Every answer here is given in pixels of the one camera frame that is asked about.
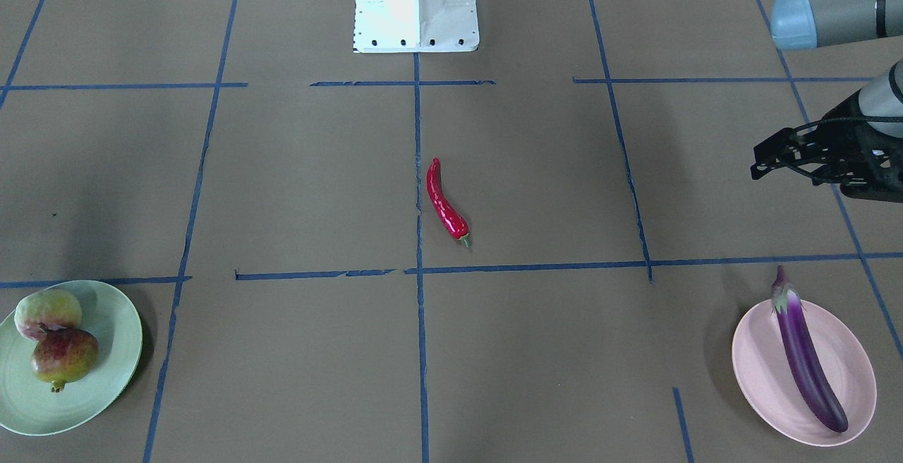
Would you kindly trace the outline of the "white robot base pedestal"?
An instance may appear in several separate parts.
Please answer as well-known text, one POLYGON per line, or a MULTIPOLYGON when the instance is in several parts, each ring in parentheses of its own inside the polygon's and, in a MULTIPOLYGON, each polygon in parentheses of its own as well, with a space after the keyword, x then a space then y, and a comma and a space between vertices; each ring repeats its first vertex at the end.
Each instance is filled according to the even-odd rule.
POLYGON ((354 0, 353 52, 474 52, 477 0, 354 0))

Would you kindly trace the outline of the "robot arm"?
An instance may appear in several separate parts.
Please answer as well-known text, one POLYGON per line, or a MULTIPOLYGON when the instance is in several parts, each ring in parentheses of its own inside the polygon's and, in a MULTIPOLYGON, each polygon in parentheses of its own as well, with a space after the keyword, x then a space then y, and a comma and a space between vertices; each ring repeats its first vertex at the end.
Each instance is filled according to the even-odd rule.
MULTIPOLYGON (((782 52, 853 44, 902 32, 901 0, 775 0, 772 40, 782 52)), ((755 145, 755 180, 787 168, 849 198, 902 199, 902 68, 893 64, 815 122, 755 145)))

